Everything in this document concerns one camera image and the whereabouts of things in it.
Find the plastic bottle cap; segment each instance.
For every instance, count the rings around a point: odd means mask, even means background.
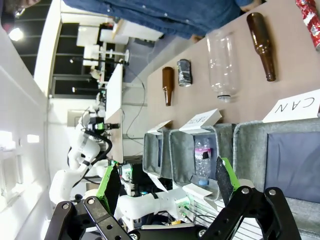
[[[200,180],[199,180],[199,185],[200,185],[200,186],[208,185],[208,180],[200,179]]]
[[[220,95],[217,98],[224,103],[230,103],[230,101],[231,101],[230,95]]]

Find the desk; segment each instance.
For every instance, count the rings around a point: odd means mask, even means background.
[[[109,131],[112,148],[108,157],[114,159],[118,163],[124,161],[123,149],[123,130],[122,130],[122,81],[123,81],[123,65],[117,64],[113,74],[105,86],[106,104],[104,122],[108,124],[120,124],[120,128]]]
[[[240,83],[235,101],[219,102],[211,90],[207,41],[203,39],[163,66],[176,69],[172,106],[165,105],[162,67],[148,77],[150,128],[167,120],[173,120],[173,128],[180,128],[195,114],[216,108],[225,123],[262,120],[279,99],[320,89],[320,53],[314,48],[295,1],[269,0],[254,11],[264,15],[272,38],[277,81],[266,80],[251,39],[247,14],[244,14],[222,28],[224,32],[232,33],[235,41]],[[190,87],[178,85],[176,66],[180,59],[191,61],[193,85]]]

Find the clear plastic bottle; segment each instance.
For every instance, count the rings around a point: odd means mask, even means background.
[[[211,147],[208,138],[194,142],[195,174],[199,177],[200,186],[208,185],[211,173]]]
[[[209,81],[217,98],[225,103],[231,101],[239,88],[237,81],[237,58],[232,35],[215,30],[206,38],[209,55]]]

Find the brown glass bottle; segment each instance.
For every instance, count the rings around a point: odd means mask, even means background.
[[[166,66],[162,69],[162,90],[164,92],[165,105],[171,106],[172,92],[175,83],[175,70]]]
[[[259,12],[253,12],[247,16],[246,21],[249,25],[255,51],[261,58],[266,80],[273,82],[276,80],[276,71],[272,57],[273,49],[264,16]]]

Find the person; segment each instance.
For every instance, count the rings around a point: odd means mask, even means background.
[[[199,40],[262,3],[262,0],[64,0],[85,10],[154,29],[164,34]]]

